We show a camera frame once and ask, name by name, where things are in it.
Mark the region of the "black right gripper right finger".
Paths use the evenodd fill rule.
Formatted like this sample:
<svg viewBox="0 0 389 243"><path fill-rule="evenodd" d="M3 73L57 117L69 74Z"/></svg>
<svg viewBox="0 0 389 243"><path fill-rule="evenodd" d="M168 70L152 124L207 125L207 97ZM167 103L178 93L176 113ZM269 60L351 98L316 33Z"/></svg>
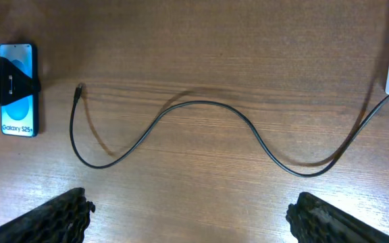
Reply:
<svg viewBox="0 0 389 243"><path fill-rule="evenodd" d="M388 234L308 192L300 193L297 202L288 205L286 220L299 243L389 243Z"/></svg>

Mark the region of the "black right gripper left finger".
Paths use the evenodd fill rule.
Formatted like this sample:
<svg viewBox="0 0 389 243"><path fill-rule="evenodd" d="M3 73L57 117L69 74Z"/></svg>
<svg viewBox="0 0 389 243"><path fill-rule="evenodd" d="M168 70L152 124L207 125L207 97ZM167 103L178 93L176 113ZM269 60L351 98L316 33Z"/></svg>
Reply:
<svg viewBox="0 0 389 243"><path fill-rule="evenodd" d="M0 226L0 242L83 242L95 205L73 188Z"/></svg>

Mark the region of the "blue Samsung smartphone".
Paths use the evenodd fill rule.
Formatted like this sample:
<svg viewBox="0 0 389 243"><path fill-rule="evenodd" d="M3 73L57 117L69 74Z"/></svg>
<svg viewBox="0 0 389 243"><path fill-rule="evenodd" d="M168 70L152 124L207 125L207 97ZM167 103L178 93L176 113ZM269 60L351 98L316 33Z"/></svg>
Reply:
<svg viewBox="0 0 389 243"><path fill-rule="evenodd" d="M2 44L0 56L15 67L8 95L15 97L0 108L1 132L9 136L35 137L38 134L38 93L36 47L29 43Z"/></svg>

